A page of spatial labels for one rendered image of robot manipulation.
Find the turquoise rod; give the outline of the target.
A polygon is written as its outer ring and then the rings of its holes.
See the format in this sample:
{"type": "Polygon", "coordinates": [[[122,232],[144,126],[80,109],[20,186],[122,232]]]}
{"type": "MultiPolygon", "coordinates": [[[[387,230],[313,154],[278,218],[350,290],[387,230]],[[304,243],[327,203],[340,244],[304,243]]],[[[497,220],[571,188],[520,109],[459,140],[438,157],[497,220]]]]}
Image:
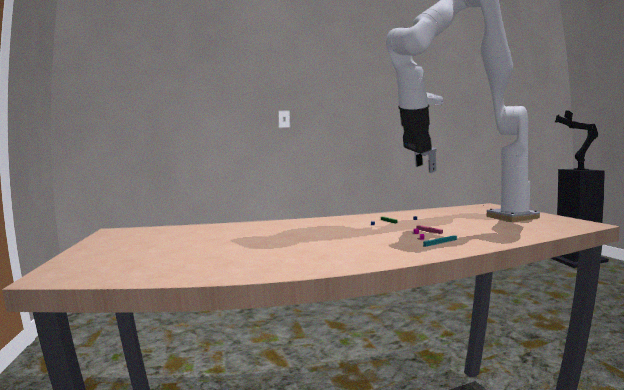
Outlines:
{"type": "Polygon", "coordinates": [[[453,236],[423,241],[423,246],[427,247],[427,246],[432,246],[432,245],[446,243],[446,242],[455,241],[455,240],[457,240],[457,236],[453,235],[453,236]]]}

